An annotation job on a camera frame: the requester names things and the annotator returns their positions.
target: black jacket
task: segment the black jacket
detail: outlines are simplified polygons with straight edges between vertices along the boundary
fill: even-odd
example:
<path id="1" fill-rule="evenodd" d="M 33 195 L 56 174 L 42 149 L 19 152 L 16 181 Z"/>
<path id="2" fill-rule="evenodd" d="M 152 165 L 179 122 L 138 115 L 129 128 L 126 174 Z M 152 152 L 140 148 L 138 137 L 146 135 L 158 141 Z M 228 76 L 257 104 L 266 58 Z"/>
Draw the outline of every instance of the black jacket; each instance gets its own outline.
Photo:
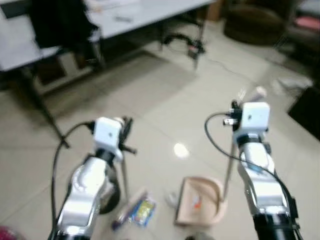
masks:
<path id="1" fill-rule="evenodd" d="M 89 22 L 85 11 L 82 0 L 32 0 L 29 15 L 39 47 L 74 50 L 86 43 L 97 26 Z"/>

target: snack package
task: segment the snack package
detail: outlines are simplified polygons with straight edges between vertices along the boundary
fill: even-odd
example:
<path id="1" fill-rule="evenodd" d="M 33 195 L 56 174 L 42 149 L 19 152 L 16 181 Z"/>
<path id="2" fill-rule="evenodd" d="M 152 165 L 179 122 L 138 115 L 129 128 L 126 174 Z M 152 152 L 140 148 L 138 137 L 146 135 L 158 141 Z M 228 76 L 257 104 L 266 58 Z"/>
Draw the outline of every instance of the snack package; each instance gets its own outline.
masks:
<path id="1" fill-rule="evenodd" d="M 143 199 L 133 211 L 130 220 L 140 226 L 147 226 L 152 214 L 156 208 L 155 201 L 150 198 Z"/>

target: white table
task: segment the white table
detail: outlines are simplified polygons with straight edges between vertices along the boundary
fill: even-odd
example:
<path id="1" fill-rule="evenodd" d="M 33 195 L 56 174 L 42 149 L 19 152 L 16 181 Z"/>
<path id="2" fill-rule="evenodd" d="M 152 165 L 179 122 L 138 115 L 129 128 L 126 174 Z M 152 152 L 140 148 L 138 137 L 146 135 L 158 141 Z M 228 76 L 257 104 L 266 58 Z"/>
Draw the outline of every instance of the white table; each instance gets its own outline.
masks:
<path id="1" fill-rule="evenodd" d="M 103 39 L 112 38 L 130 31 L 161 22 L 191 10 L 208 6 L 214 0 L 140 0 L 140 3 L 88 12 L 92 23 L 100 27 Z M 117 17 L 128 17 L 130 21 L 119 21 Z M 34 41 L 35 33 L 28 16 L 0 19 L 0 72 L 27 68 L 41 59 L 54 56 L 59 47 L 39 49 Z M 34 86 L 33 79 L 21 81 L 30 99 L 41 110 L 44 117 L 62 140 L 63 135 L 54 118 Z"/>

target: black cable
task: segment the black cable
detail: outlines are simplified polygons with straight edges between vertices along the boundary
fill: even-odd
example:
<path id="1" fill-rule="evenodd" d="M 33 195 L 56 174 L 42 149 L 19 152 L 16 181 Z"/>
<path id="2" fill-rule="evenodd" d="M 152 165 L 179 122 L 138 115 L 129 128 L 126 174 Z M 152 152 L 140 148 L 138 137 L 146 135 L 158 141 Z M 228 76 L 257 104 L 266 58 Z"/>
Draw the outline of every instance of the black cable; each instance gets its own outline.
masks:
<path id="1" fill-rule="evenodd" d="M 62 140 L 60 141 L 58 147 L 55 150 L 54 158 L 53 158 L 53 164 L 52 164 L 52 176 L 51 176 L 51 220 L 52 220 L 52 230 L 51 230 L 51 239 L 55 236 L 55 232 L 57 229 L 57 210 L 56 210 L 56 193 L 55 193 L 55 188 L 56 188 L 56 174 L 57 174 L 57 164 L 58 164 L 58 158 L 59 158 L 59 153 L 64 146 L 66 138 L 77 128 L 81 126 L 87 126 L 91 127 L 92 122 L 85 121 L 78 123 L 77 125 L 73 126 L 70 128 L 66 134 L 63 136 Z"/>
<path id="2" fill-rule="evenodd" d="M 229 68 L 226 66 L 226 64 L 224 64 L 223 62 L 218 61 L 218 60 L 213 60 L 213 59 L 209 58 L 208 56 L 207 56 L 206 59 L 208 59 L 208 60 L 209 60 L 210 62 L 212 62 L 212 63 L 215 63 L 215 64 L 220 65 L 220 66 L 221 66 L 224 70 L 226 70 L 227 72 L 232 73 L 233 75 L 236 75 L 236 76 L 238 76 L 238 77 L 240 77 L 240 78 L 242 78 L 242 79 L 244 79 L 244 80 L 247 80 L 247 81 L 249 81 L 250 83 L 258 86 L 258 84 L 257 84 L 256 82 L 254 82 L 251 78 L 249 78 L 248 76 L 246 76 L 246 75 L 244 75 L 244 74 L 242 74 L 242 73 L 240 73 L 240 72 L 232 71 L 232 70 L 229 69 Z"/>
<path id="3" fill-rule="evenodd" d="M 243 162 L 243 163 L 246 163 L 248 166 L 254 166 L 258 169 L 260 169 L 261 171 L 263 172 L 266 172 L 268 174 L 270 174 L 281 186 L 281 188 L 283 189 L 284 191 L 284 195 L 286 197 L 286 200 L 288 202 L 288 205 L 289 205 L 289 212 L 290 212 L 290 220 L 291 220 L 291 225 L 292 225 L 292 229 L 294 230 L 294 232 L 296 233 L 297 237 L 299 240 L 303 240 L 301 234 L 300 234 L 300 231 L 299 231 L 299 225 L 296 223 L 296 219 L 295 217 L 293 216 L 292 213 L 294 213 L 296 210 L 293 209 L 293 197 L 291 196 L 287 186 L 284 184 L 284 182 L 274 173 L 270 172 L 268 169 L 265 169 L 264 167 L 262 166 L 259 166 L 259 165 L 256 165 L 254 163 L 251 163 L 251 162 L 248 162 L 246 160 L 243 160 L 239 157 L 236 157 L 236 156 L 232 156 L 230 155 L 229 153 L 227 153 L 225 150 L 223 150 L 221 147 L 219 147 L 216 142 L 213 140 L 213 138 L 211 137 L 210 133 L 209 133 L 209 130 L 208 130 L 208 123 L 211 119 L 213 119 L 214 117 L 217 117 L 217 116 L 230 116 L 230 113 L 229 112 L 217 112 L 217 113 L 213 113 L 211 114 L 210 116 L 208 116 L 208 118 L 205 120 L 204 122 L 204 131 L 205 131 L 205 134 L 206 136 L 208 137 L 209 141 L 212 143 L 212 145 L 219 151 L 221 152 L 222 154 L 224 154 L 225 156 L 227 156 L 228 158 L 232 158 L 234 160 L 237 160 L 239 162 Z"/>
<path id="4" fill-rule="evenodd" d="M 175 49 L 169 45 L 166 46 L 169 50 L 171 50 L 172 52 L 176 52 L 176 53 L 180 53 L 180 54 L 185 54 L 187 53 L 187 49 L 186 50 L 180 50 L 180 49 Z"/>

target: dustpan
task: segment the dustpan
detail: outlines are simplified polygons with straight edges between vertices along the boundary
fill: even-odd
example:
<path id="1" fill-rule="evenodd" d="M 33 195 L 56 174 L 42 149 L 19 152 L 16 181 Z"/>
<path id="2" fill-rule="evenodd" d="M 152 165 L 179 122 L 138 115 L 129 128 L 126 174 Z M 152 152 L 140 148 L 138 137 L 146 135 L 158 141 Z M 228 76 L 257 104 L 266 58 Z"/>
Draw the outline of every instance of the dustpan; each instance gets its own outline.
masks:
<path id="1" fill-rule="evenodd" d="M 227 210 L 222 184 L 215 178 L 188 176 L 181 186 L 175 224 L 211 226 L 221 221 Z"/>

